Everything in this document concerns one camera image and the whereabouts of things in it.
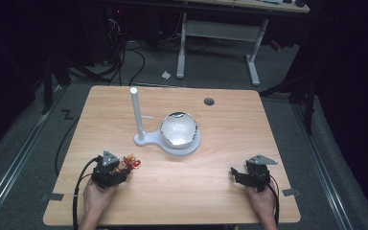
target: wooden table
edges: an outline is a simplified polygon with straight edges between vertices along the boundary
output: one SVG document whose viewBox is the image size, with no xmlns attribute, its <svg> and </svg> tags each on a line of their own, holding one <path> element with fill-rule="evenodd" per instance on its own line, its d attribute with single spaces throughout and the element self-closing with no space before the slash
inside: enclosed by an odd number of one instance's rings
<svg viewBox="0 0 368 230">
<path fill-rule="evenodd" d="M 243 185 L 230 168 L 241 173 L 245 160 L 262 154 L 277 160 L 268 166 L 280 191 L 289 189 L 288 177 L 277 150 L 259 94 L 252 90 L 137 87 L 145 131 L 157 130 L 175 111 L 192 114 L 202 133 L 199 148 L 174 156 L 157 146 L 138 147 L 129 87 L 94 86 L 87 98 L 55 194 L 44 215 L 48 225 L 72 225 L 72 199 L 85 164 L 104 150 L 122 157 L 133 153 L 142 161 L 120 185 L 101 224 L 231 224 L 258 222 Z M 214 105 L 206 105 L 212 98 Z M 80 185 L 79 220 L 83 215 Z M 293 196 L 280 192 L 280 222 L 296 222 L 300 213 Z"/>
</svg>

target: silver metal bar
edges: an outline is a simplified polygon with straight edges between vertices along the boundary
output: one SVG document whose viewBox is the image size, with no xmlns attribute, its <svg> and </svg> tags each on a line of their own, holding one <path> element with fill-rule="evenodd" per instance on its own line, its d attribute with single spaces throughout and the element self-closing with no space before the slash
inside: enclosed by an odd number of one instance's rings
<svg viewBox="0 0 368 230">
<path fill-rule="evenodd" d="M 17 153 L 16 157 L 11 163 L 11 166 L 9 167 L 8 171 L 0 181 L 0 207 L 2 203 L 5 201 L 6 196 L 8 195 L 14 182 L 22 172 L 23 167 L 25 166 L 29 156 L 31 155 L 32 149 L 35 145 L 35 140 L 37 139 L 39 133 L 43 129 L 47 121 L 47 118 L 50 116 L 58 100 L 64 95 L 64 92 L 65 89 L 63 87 L 58 86 L 56 88 L 54 94 L 55 99 L 52 106 L 47 110 L 46 114 L 42 114 L 41 117 L 38 119 L 38 121 L 34 125 L 34 128 L 29 133 L 29 136 L 27 137 L 26 141 L 23 143 L 20 151 Z"/>
<path fill-rule="evenodd" d="M 300 106 L 298 104 L 292 104 L 291 108 L 294 112 L 294 115 L 300 121 L 298 123 L 299 127 L 303 130 L 307 143 L 310 146 L 310 152 L 314 163 L 314 167 L 318 173 L 318 177 L 319 180 L 321 181 L 322 187 L 324 188 L 325 195 L 327 196 L 328 201 L 330 202 L 333 214 L 339 225 L 339 228 L 354 229 L 342 204 L 339 193 L 336 190 L 336 187 L 334 186 L 334 183 L 331 180 L 330 175 L 328 174 L 324 162 L 322 161 L 321 154 L 319 153 L 315 141 L 313 137 L 307 133 L 307 130 L 304 126 L 304 115 L 303 112 L 301 111 Z"/>
</svg>

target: dark background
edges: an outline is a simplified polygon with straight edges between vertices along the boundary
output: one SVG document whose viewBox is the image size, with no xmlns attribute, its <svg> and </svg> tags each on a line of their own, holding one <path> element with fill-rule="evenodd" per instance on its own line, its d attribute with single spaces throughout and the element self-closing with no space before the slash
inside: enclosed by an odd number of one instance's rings
<svg viewBox="0 0 368 230">
<path fill-rule="evenodd" d="M 313 22 L 309 30 L 306 22 L 275 20 L 269 23 L 264 43 L 301 45 L 285 81 L 318 77 L 315 92 L 334 138 L 368 198 L 368 1 L 308 4 L 310 15 L 332 20 Z M 175 27 L 177 12 L 128 11 L 129 34 L 154 46 L 162 38 L 158 31 L 169 35 Z M 0 138 L 35 99 L 47 56 L 55 52 L 80 65 L 108 59 L 109 44 L 98 47 L 107 44 L 104 31 L 103 12 L 92 5 L 0 1 Z"/>
</svg>

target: human hand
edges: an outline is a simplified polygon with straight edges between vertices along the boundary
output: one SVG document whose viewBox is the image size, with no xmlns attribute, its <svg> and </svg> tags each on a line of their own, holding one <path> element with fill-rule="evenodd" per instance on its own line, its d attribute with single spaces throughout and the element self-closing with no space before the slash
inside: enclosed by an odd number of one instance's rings
<svg viewBox="0 0 368 230">
<path fill-rule="evenodd" d="M 117 189 L 118 185 L 102 189 L 91 178 L 88 180 L 83 193 L 85 214 L 80 230 L 97 229 L 98 221 Z"/>
<path fill-rule="evenodd" d="M 270 186 L 273 188 L 273 181 L 270 181 Z M 274 219 L 274 209 L 276 199 L 271 190 L 265 186 L 264 190 L 257 192 L 256 188 L 244 186 L 249 195 L 250 202 L 258 219 L 265 230 L 277 229 L 277 224 Z"/>
</svg>

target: desk leg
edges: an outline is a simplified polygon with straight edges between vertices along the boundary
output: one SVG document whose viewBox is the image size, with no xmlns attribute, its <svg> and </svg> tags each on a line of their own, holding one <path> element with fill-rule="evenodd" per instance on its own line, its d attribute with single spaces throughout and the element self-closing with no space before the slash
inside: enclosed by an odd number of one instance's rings
<svg viewBox="0 0 368 230">
<path fill-rule="evenodd" d="M 187 33 L 187 13 L 183 12 L 183 22 L 181 28 L 181 47 L 180 53 L 178 55 L 177 75 L 176 75 L 178 79 L 184 78 L 186 33 Z"/>
<path fill-rule="evenodd" d="M 255 66 L 255 58 L 256 58 L 256 55 L 258 54 L 259 47 L 262 43 L 263 36 L 265 35 L 265 28 L 267 27 L 267 23 L 268 23 L 268 19 L 266 19 L 262 23 L 262 26 L 258 33 L 258 37 L 255 41 L 255 47 L 253 48 L 253 52 L 251 55 L 246 56 L 247 66 L 249 67 L 250 78 L 252 79 L 252 84 L 254 86 L 260 85 L 258 72 L 256 71 L 256 66 Z"/>
</svg>

